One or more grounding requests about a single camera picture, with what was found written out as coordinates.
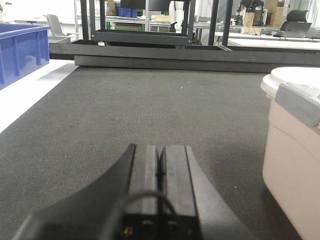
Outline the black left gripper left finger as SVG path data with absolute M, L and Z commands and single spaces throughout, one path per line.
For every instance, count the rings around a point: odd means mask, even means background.
M 34 211 L 15 240 L 98 240 L 121 202 L 134 194 L 157 191 L 155 145 L 130 144 L 98 179 L 58 202 Z

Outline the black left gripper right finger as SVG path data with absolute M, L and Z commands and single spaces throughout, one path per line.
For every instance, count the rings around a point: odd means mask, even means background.
M 190 146 L 163 148 L 162 190 L 190 233 L 190 240 L 255 240 L 200 168 Z

